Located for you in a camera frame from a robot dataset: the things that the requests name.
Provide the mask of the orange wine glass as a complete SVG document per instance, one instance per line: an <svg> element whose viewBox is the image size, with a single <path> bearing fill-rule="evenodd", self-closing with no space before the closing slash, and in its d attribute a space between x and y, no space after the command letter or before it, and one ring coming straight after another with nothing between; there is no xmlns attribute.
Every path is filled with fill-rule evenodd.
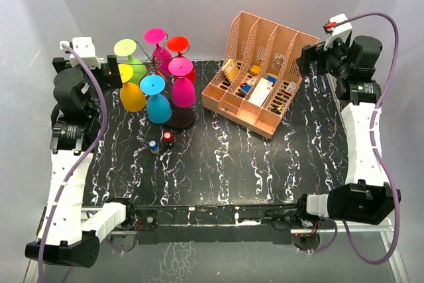
<svg viewBox="0 0 424 283"><path fill-rule="evenodd" d="M122 81L122 88L119 91L121 103L126 111L139 112L145 107L146 98L136 81L136 73L128 64L119 64L118 67Z"/></svg>

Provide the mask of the green wine glass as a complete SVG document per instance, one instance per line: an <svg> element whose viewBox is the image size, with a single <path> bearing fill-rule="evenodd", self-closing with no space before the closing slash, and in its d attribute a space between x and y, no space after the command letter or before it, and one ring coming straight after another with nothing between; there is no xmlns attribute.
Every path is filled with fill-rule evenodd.
<svg viewBox="0 0 424 283"><path fill-rule="evenodd" d="M148 71L143 62L138 58L133 57L137 49L137 43L132 39L122 39L114 45L114 53L119 57L127 57L125 64L128 64L133 69L133 76L129 80L136 85L140 84L142 78L147 75Z"/></svg>

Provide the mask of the magenta wine glass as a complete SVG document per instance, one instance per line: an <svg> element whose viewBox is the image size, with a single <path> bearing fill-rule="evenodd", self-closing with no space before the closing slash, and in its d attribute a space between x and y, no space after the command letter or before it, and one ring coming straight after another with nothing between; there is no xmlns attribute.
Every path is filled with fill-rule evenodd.
<svg viewBox="0 0 424 283"><path fill-rule="evenodd" d="M168 65L174 76L172 100L177 107L189 108L195 103L196 95L193 83L186 78L192 71L193 63L185 57L174 58Z"/></svg>
<svg viewBox="0 0 424 283"><path fill-rule="evenodd" d="M144 41L148 44L154 44L156 47L153 51L154 65L156 69L165 77L170 75L169 63L172 60L171 53L162 46L165 43L168 36L162 28L151 28L144 34Z"/></svg>

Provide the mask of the blue wine glass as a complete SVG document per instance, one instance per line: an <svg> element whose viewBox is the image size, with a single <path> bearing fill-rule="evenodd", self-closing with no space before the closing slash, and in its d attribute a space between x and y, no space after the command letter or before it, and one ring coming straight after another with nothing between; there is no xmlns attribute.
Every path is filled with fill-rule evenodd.
<svg viewBox="0 0 424 283"><path fill-rule="evenodd" d="M165 86L165 80L159 75L146 76L140 82L141 91L148 96L146 102L148 118L155 124L163 124L172 116L170 102L162 94Z"/></svg>

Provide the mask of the red wine glass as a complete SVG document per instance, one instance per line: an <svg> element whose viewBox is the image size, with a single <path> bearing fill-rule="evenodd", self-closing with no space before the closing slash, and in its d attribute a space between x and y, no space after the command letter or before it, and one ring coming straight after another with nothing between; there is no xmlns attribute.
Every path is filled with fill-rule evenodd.
<svg viewBox="0 0 424 283"><path fill-rule="evenodd" d="M184 54L189 50L189 40L184 36L173 36L168 40L166 46L168 50L176 52L178 58L185 58ZM194 84L196 80L195 67L185 77Z"/></svg>

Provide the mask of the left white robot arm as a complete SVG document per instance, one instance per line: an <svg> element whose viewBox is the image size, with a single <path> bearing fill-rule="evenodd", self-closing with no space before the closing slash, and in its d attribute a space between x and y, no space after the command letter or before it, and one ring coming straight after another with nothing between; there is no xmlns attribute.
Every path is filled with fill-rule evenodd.
<svg viewBox="0 0 424 283"><path fill-rule="evenodd" d="M107 126L105 102L96 102L104 91L122 86L117 58L90 68L87 75L79 64L54 58L50 140L52 175L50 191L37 238L25 247L25 256L42 264L90 268L101 242L117 226L130 229L136 212L128 199L113 198L90 212L83 208L85 180L93 151Z"/></svg>

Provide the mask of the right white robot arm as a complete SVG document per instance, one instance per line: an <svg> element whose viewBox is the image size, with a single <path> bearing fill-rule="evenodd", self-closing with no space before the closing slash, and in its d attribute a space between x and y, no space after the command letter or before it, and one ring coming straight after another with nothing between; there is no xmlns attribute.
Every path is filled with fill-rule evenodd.
<svg viewBox="0 0 424 283"><path fill-rule="evenodd" d="M324 43L306 45L296 63L301 75L330 74L336 79L336 97L341 103L341 119L348 145L345 184L325 195L305 194L297 202L296 222L312 227L319 218L377 225L395 209L400 190L392 190L387 173L376 152L381 150L378 127L380 85L372 79L382 43L360 35L336 38L331 48Z"/></svg>

